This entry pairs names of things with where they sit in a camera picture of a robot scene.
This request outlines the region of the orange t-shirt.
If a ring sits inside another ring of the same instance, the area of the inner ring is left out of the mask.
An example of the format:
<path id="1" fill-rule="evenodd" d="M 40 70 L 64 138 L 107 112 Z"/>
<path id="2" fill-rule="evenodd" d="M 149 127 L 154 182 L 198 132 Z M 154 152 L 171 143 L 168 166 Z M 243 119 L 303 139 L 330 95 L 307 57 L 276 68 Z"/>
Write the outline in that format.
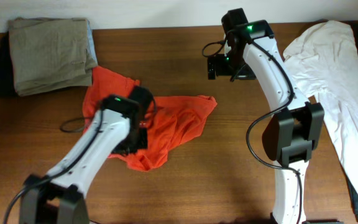
<path id="1" fill-rule="evenodd" d="M 88 87 L 83 100 L 83 116 L 92 117 L 98 103 L 105 97 L 115 94 L 128 97 L 140 80 L 124 77 L 100 66 L 92 69 L 93 84 Z M 126 162 L 128 168 L 149 171 L 164 165 L 168 153 L 202 135 L 207 117 L 217 106 L 212 96 L 156 96 L 156 109 L 149 106 L 147 121 L 142 125 L 147 129 L 147 147 L 135 154 L 126 156 L 110 154 Z"/>

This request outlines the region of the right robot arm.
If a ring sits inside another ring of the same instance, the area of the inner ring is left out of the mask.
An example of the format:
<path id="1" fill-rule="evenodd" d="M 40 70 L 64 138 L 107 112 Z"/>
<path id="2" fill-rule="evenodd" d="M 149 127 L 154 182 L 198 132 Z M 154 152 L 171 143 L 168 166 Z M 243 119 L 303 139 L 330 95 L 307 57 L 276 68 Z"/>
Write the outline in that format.
<path id="1" fill-rule="evenodd" d="M 285 68 L 266 20 L 250 22 L 244 10 L 223 15 L 220 48 L 207 55 L 208 78 L 257 80 L 270 111 L 251 123 L 246 144 L 252 156 L 275 171 L 273 223 L 306 223 L 305 174 L 323 126 L 321 104 L 311 103 Z"/>

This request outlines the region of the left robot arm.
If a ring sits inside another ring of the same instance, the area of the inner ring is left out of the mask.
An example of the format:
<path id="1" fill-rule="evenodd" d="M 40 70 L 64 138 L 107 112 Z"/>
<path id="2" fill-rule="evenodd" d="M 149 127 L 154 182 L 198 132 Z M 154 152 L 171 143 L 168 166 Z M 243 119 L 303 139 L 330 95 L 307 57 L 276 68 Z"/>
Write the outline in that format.
<path id="1" fill-rule="evenodd" d="M 90 224 L 85 198 L 94 177 L 111 154 L 126 156 L 147 148 L 147 131 L 140 123 L 153 102 L 151 92 L 141 86 L 127 98 L 104 98 L 71 151 L 44 177 L 27 178 L 19 194 L 19 223 Z"/>

